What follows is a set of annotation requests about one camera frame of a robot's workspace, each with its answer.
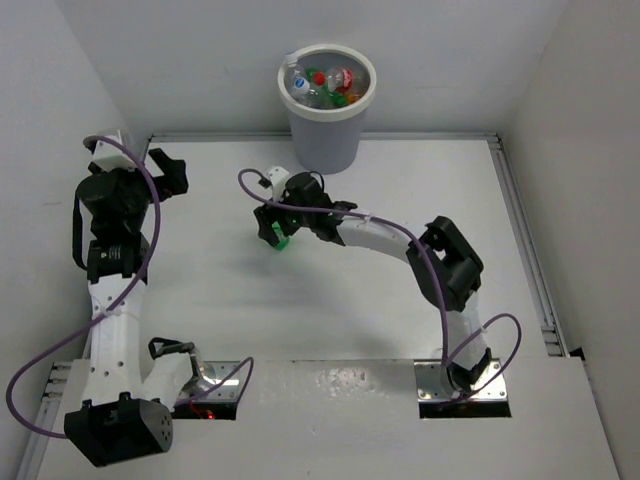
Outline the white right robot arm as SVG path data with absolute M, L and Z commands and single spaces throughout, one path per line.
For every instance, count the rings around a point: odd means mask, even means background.
M 484 266 L 452 220 L 439 216 L 416 236 L 352 202 L 331 200 L 318 174 L 272 167 L 258 183 L 271 193 L 254 211 L 258 235 L 272 247 L 307 229 L 324 242 L 366 248 L 408 264 L 423 297 L 441 314 L 446 376 L 454 389 L 471 392 L 491 356 L 477 311 Z

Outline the red cap cola bottle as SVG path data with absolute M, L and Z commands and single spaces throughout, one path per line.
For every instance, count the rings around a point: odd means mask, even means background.
M 311 80 L 329 92 L 363 94 L 369 87 L 367 74 L 356 68 L 332 67 L 325 72 L 317 71 Z

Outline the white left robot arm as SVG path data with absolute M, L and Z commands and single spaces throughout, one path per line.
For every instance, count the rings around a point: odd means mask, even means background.
M 82 234 L 72 253 L 87 274 L 93 314 L 90 370 L 78 410 L 64 418 L 64 433 L 95 467 L 167 452 L 173 441 L 172 413 L 192 380 L 191 342 L 169 340 L 152 348 L 153 366 L 140 368 L 140 318 L 148 284 L 148 254 L 155 244 L 141 229 L 154 200 L 188 190 L 186 164 L 163 150 L 149 152 L 160 169 L 151 181 L 133 165 L 92 163 L 75 192 L 74 223 L 91 216 L 94 238 L 82 255 Z

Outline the orange juice bottle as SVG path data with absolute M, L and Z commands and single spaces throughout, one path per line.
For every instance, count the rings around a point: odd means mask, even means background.
M 366 91 L 364 90 L 348 91 L 344 94 L 344 97 L 348 105 L 353 105 L 357 103 L 365 94 Z

